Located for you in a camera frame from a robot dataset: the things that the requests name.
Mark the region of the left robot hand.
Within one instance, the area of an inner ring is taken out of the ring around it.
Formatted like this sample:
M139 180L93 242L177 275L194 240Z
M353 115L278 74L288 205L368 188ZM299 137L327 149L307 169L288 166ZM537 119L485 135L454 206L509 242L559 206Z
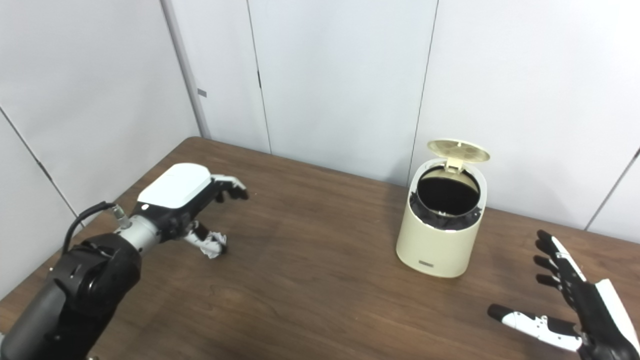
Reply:
M142 255L170 240L184 240L215 259L227 250L226 235L211 231L197 219L212 202L249 198L237 177L212 174L192 162L174 164L141 191L130 214L130 228L120 235Z

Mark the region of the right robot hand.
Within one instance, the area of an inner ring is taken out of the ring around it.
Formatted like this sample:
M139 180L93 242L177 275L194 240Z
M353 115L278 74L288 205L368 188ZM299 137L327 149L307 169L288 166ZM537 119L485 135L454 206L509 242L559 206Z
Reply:
M549 271L538 274L539 284L558 290L576 313L578 323L538 316L492 303L487 315L518 332L559 349L576 353L582 360L637 360L639 339L613 283L592 283L557 237L537 231L535 246L542 255L534 262Z

